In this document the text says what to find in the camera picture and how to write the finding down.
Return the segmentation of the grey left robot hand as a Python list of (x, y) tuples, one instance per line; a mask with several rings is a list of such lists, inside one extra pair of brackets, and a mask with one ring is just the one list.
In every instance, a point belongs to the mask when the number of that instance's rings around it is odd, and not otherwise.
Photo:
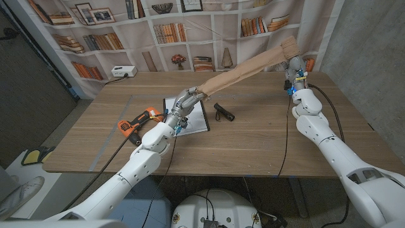
[(183, 90), (176, 98), (171, 112), (166, 117), (165, 124), (175, 128), (181, 119), (186, 117), (194, 109), (194, 105), (202, 100), (206, 95), (197, 92), (197, 87)]

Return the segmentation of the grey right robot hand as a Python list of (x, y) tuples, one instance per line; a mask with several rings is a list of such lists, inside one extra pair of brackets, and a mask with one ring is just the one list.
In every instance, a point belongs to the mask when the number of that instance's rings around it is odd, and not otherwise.
[(286, 78), (284, 89), (289, 95), (293, 95), (298, 90), (308, 88), (306, 80), (308, 72), (306, 71), (306, 64), (300, 56), (293, 57), (288, 63), (283, 62), (283, 67), (285, 68)]

